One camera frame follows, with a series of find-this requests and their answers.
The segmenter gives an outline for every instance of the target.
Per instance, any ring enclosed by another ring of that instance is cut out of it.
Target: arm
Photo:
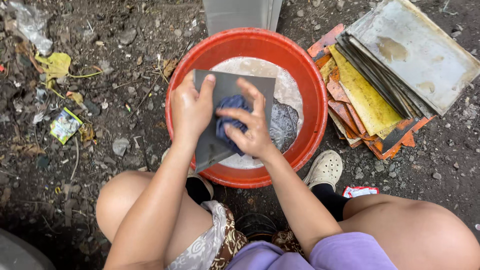
[[[209,75],[198,93],[190,72],[172,92],[175,130],[172,146],[151,183],[120,224],[105,269],[163,269],[165,250],[177,222],[188,167],[198,138],[211,119],[214,86],[215,77]]]
[[[225,127],[225,132],[243,152],[260,158],[265,165],[288,224],[308,258],[318,241],[342,233],[342,229],[270,140],[263,95],[244,79],[239,79],[237,84],[244,95],[253,100],[253,112],[224,109],[217,114],[238,119],[248,126],[245,133],[231,125]]]

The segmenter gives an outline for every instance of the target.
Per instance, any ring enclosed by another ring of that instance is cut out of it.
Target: red plastic basin
[[[303,99],[304,123],[295,142],[283,155],[294,171],[312,157],[325,132],[327,120],[326,88],[311,57],[290,39],[258,28],[235,28],[217,33],[194,46],[178,64],[170,80],[165,102],[165,117],[173,138],[170,93],[192,69],[209,70],[232,57],[257,57],[286,69],[299,86]],[[195,157],[191,162],[195,168]],[[203,177],[231,187],[256,188],[272,183],[267,170],[234,169],[220,164],[200,173]]]

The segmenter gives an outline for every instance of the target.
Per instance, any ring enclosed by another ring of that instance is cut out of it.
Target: blue cloth rag
[[[225,97],[219,102],[216,108],[217,109],[237,108],[237,109],[244,109],[247,112],[252,112],[252,110],[248,106],[247,100],[242,95]],[[244,123],[240,122],[239,120],[232,119],[231,117],[222,116],[222,117],[219,117],[216,121],[216,137],[226,142],[228,145],[230,145],[231,150],[236,152],[240,156],[245,155],[245,153],[243,153],[240,150],[237,144],[233,142],[230,138],[228,138],[227,134],[225,134],[225,124],[227,123],[240,129],[243,133],[245,133],[248,130],[248,127]]]

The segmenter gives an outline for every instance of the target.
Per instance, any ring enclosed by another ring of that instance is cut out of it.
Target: beige crocs shoe
[[[161,160],[160,163],[163,163],[163,159],[167,156],[167,153],[168,153],[169,150],[170,150],[170,148],[165,150],[165,152],[162,155],[162,160]],[[205,187],[208,190],[208,193],[210,193],[210,200],[213,198],[213,186],[212,186],[212,184],[210,184],[210,182],[208,180],[206,180],[205,178],[203,178],[201,175],[195,173],[195,171],[190,166],[188,167],[188,174],[187,174],[187,178],[189,178],[189,177],[195,177],[195,178],[198,178],[198,179],[202,180],[203,184],[205,185]]]
[[[330,184],[335,191],[335,184],[342,174],[342,159],[333,150],[327,150],[318,155],[303,182],[311,190],[318,184]]]

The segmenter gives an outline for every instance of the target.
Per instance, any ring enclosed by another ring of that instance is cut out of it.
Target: forearm
[[[263,161],[287,218],[288,224],[308,258],[322,238],[342,233],[333,216],[307,188],[276,148]]]
[[[152,181],[120,224],[105,269],[153,261],[163,268],[194,150],[195,143],[174,141]]]

